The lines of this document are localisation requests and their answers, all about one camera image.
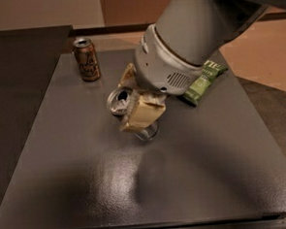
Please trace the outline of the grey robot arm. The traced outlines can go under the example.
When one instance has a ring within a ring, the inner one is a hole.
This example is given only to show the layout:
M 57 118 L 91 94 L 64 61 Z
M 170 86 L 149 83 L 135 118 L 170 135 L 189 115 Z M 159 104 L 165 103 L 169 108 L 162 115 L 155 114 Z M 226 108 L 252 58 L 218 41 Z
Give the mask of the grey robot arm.
M 198 99 L 206 61 L 269 7 L 286 0 L 171 0 L 143 33 L 119 86 L 132 90 L 122 131 L 142 131 L 166 110 L 169 95 Z

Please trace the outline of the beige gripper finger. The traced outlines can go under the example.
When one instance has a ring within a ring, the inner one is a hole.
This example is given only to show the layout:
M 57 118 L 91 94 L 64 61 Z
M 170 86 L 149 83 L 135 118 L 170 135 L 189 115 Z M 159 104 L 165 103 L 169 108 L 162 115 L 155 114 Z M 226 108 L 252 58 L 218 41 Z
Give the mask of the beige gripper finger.
M 118 86 L 125 86 L 131 89 L 137 88 L 138 84 L 136 83 L 135 80 L 135 71 L 136 69 L 134 67 L 134 64 L 133 63 L 128 64 L 120 78 Z
M 132 133 L 143 131 L 152 122 L 161 117 L 165 110 L 165 95 L 153 92 L 139 92 L 134 89 L 119 129 Z

